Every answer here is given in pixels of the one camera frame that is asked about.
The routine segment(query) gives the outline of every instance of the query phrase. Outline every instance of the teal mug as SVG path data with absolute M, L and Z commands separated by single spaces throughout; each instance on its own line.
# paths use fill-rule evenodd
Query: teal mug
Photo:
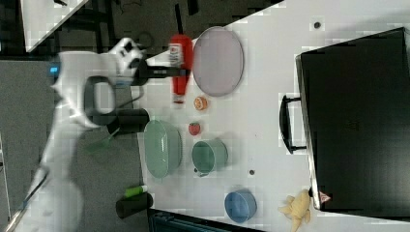
M 199 141 L 192 148 L 192 162 L 200 177 L 226 165 L 228 152 L 220 139 Z

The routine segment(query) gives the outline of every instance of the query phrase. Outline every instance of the small black dot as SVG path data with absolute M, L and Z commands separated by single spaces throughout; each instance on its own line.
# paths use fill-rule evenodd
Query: small black dot
M 322 24 L 320 22 L 315 22 L 313 26 L 315 29 L 319 29 L 322 26 Z

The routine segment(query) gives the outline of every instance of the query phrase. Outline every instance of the blue bowl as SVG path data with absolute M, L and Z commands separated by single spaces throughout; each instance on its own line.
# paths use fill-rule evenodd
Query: blue bowl
M 225 197 L 225 211 L 237 223 L 251 219 L 256 208 L 255 198 L 247 189 L 232 191 Z

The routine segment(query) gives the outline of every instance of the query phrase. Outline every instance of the white table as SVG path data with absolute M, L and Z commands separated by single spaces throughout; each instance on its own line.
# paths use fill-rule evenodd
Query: white table
M 20 0 L 26 51 L 31 52 L 88 0 L 64 0 L 66 7 L 53 0 Z
M 312 26 L 316 21 L 322 23 L 318 30 Z M 143 134 L 139 135 L 144 182 L 154 196 L 154 208 L 236 224 L 224 211 L 223 200 L 231 190 L 246 187 L 254 194 L 258 210 L 240 225 L 263 231 L 290 231 L 291 221 L 278 212 L 278 207 L 284 205 L 286 195 L 310 187 L 308 157 L 303 152 L 289 155 L 278 128 L 281 97 L 299 93 L 295 57 L 310 49 L 403 25 L 410 26 L 410 2 L 406 0 L 286 0 L 226 26 L 238 35 L 244 48 L 243 80 L 233 94 L 208 98 L 210 107 L 206 112 L 193 108 L 193 99 L 202 95 L 193 78 L 182 109 L 170 108 L 170 79 L 144 86 L 146 94 L 139 106 L 146 108 L 152 118 L 176 125 L 184 145 L 178 170 L 158 183 L 147 171 Z M 162 65 L 159 57 L 150 60 L 151 64 Z M 300 105 L 295 102 L 293 106 L 293 137 L 297 145 L 303 145 Z M 200 136 L 188 133 L 188 124 L 193 121 L 203 125 Z M 228 165 L 221 172 L 199 178 L 193 172 L 190 150 L 194 142 L 215 136 L 228 148 Z M 251 169 L 255 170 L 254 176 L 249 175 Z M 404 222 L 310 209 L 311 223 L 303 223 L 300 232 L 410 230 L 410 224 Z

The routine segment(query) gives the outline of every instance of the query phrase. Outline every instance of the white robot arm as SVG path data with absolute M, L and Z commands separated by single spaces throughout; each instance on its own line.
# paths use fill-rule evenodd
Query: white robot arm
M 131 39 L 123 39 L 104 54 L 69 51 L 59 58 L 61 70 L 52 88 L 62 100 L 40 168 L 7 232 L 76 230 L 83 207 L 81 192 L 69 178 L 76 143 L 85 131 L 115 119 L 113 85 L 135 81 L 143 53 Z

